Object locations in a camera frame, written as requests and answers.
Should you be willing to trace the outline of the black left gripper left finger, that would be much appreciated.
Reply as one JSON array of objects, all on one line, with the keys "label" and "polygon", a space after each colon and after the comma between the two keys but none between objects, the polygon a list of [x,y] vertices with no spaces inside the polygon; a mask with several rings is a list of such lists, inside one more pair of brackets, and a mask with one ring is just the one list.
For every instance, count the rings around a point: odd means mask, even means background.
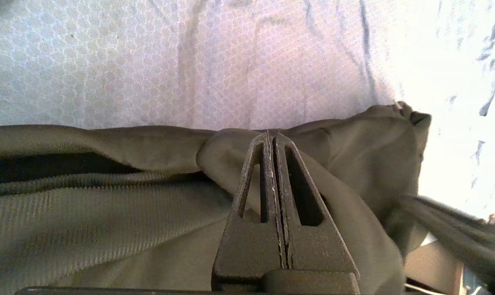
[{"label": "black left gripper left finger", "polygon": [[[273,155],[272,136],[268,133],[261,133],[250,142],[216,252],[212,287],[262,287],[266,273],[285,267]],[[258,222],[250,222],[244,215],[256,163],[259,164],[261,216]]]}]

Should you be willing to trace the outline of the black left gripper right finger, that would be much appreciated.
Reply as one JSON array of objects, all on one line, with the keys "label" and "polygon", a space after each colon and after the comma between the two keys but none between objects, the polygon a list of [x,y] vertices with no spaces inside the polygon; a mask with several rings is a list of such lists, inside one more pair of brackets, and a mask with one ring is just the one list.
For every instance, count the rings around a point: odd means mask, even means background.
[{"label": "black left gripper right finger", "polygon": [[273,140],[284,275],[298,287],[358,287],[359,271],[295,143]]}]

